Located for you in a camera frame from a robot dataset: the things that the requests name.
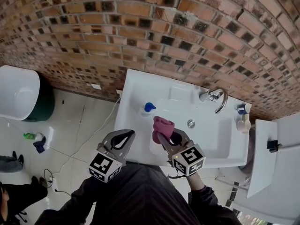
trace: cup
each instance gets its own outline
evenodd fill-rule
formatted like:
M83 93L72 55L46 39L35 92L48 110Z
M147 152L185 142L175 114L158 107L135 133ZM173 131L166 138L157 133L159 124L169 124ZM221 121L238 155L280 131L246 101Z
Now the cup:
M242 133L247 133L250 128L251 128L251 122L249 120L245 120L245 121L238 121L236 128L238 131L242 132Z
M238 106L238 113L241 115L250 113L250 105L249 104L241 104Z

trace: power strip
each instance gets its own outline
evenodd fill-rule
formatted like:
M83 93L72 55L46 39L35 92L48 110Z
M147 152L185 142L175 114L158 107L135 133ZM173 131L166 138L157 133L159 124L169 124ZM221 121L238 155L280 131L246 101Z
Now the power strip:
M50 177L50 183L52 184L52 190L53 192L57 192L58 191L58 185L57 185L57 180L55 177Z

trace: electrical cable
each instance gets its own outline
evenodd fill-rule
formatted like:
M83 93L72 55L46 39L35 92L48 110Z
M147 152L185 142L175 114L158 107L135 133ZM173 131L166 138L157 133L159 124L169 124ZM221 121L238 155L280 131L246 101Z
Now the electrical cable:
M52 181L48 181L48 180L46 179L46 176L45 176L46 170L47 170L49 173L51 173L52 180L53 180L53 174L52 174L52 172L51 172L49 169L45 168L45 170L44 170L44 179L45 179L47 182L49 182L49 183L51 184L49 187L47 187L47 189L48 189L48 188L51 188L51 187L52 187L52 183L53 183L53 182L52 182Z
M54 190L54 191L57 192L57 193L66 193L71 197L71 195L69 193L65 192L65 191L57 191L57 190Z
M117 103L118 103L118 101L119 101L120 99L121 99L121 97L119 97L119 99L115 102L115 104L114 104L114 106L113 106L113 108L112 108L111 113L110 113L110 114L108 115L108 117L105 119L105 121L104 121L104 123L102 124L102 126L101 126L97 131L95 131L95 132L93 133L93 135L92 135L85 143L83 143L83 144L80 146L80 148L77 150L77 152L75 152L73 155L70 156L70 158L68 159L68 161L70 161L70 159L73 158L73 156L76 155L76 154L81 150L81 148L82 148L85 144L87 144L87 143L94 137L94 135L104 127L105 123L107 122L107 120L108 120L108 119L110 118L110 116L112 115L112 113L113 113L113 111L114 111L114 108L116 107L116 105L117 105ZM63 166L64 166L65 164L67 164L68 161L65 162L65 163L61 166L59 172L53 173L53 174L52 174L52 177L53 177L53 175L60 173L61 170L62 170L62 168L63 168Z
M75 152L73 155L70 156L70 158L68 159L68 161L70 161L70 159L71 159L74 155L76 155L76 154L80 151L80 149L81 149L85 144L87 144L87 143L93 138L93 136L94 136L98 131L100 131L100 130L104 127L104 125L106 124L107 120L108 120L108 119L110 118L110 116L112 115L112 113L113 113L113 111L114 111L114 108L116 107L116 104L118 103L118 101L120 100L120 98L119 98L119 99L115 102L115 104L113 105L113 108L112 108L111 113L110 113L110 114L108 115L108 117L105 119L105 121L104 121L104 123L102 124L102 126L101 126L99 129L97 129L97 131L95 131L95 132L93 133L93 135L92 135L85 143L83 143L83 144L80 146L80 148L78 149L77 152ZM47 189L50 188L50 187L52 187L52 184L53 184L53 175L54 175L54 174L60 173L61 170L62 170L62 168L63 168L63 166L64 166L67 162L65 162L65 163L61 166L59 172L52 173L49 169L47 169L47 168L44 169L44 179L45 179L47 182L50 183L50 186L47 187ZM45 172L46 172L46 171L48 171L48 172L51 174L52 180L47 180L47 179L46 179L46 175L45 175ZM58 191L58 190L56 189L55 192L58 192L58 193L66 193L66 194L68 194L69 196L71 196L69 193L67 193L67 192L65 192L65 191Z
M185 175L178 176L178 175L179 175L178 170L176 170L176 172L177 172L177 175L176 175L175 177L172 177L172 176L170 176L169 174L168 174L167 177L170 178L170 179L178 179L178 178L183 178L183 177L185 177Z

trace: shoe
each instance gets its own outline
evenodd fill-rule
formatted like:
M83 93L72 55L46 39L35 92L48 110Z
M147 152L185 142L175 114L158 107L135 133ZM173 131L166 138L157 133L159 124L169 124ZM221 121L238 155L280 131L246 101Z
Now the shoe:
M39 182L38 182L37 177L32 177L32 178L31 178L31 184L32 184L32 185L39 185Z
M47 183L45 178L40 177L39 178L39 184L41 184L45 188L48 188L48 183Z
M23 164L24 164L24 157L23 157L23 155L20 155L19 156L19 162L22 164L22 166L23 166Z
M15 160L17 160L17 154L16 154L15 151L13 151L13 158L14 158Z

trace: faucet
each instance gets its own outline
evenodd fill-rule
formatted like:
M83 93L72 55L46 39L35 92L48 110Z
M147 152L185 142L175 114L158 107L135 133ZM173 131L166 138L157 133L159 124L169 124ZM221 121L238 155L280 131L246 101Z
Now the faucet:
M224 107L225 107L225 105L226 105L226 103L227 103L227 100L228 100L228 94L227 94L227 91L226 91L225 89L223 89L223 88L218 88L218 89L216 89L216 90L208 90L208 91L205 92L205 93L199 94L199 99L200 99L200 101L202 101L202 102L204 102L204 101L207 100L207 99L209 99L210 101L213 101L213 102L217 102L218 99L219 99L222 95L224 95L224 97L223 97L223 102L222 102L221 106L218 107L218 108L215 110L215 114L218 114L218 113L220 113L220 112L224 109Z

